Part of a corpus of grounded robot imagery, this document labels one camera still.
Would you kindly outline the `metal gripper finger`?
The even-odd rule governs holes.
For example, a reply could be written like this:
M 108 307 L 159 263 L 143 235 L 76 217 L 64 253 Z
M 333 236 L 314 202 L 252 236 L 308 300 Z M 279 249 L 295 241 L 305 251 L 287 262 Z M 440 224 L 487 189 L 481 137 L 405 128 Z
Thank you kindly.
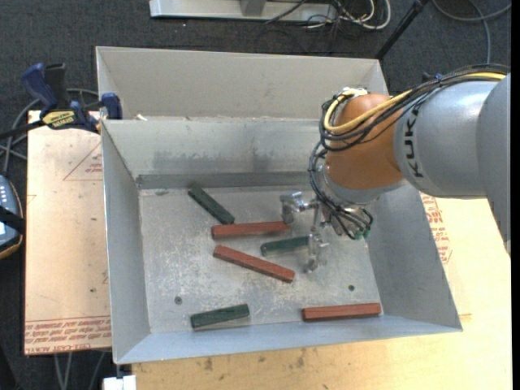
M 286 224 L 294 222 L 294 214 L 304 210 L 304 201 L 301 191 L 294 191 L 290 193 L 283 193 L 279 196 L 281 202 L 281 216 Z
M 305 273 L 312 273 L 327 265 L 327 251 L 329 243 L 325 241 L 321 234 L 310 234 L 308 240 L 309 258 L 304 266 Z

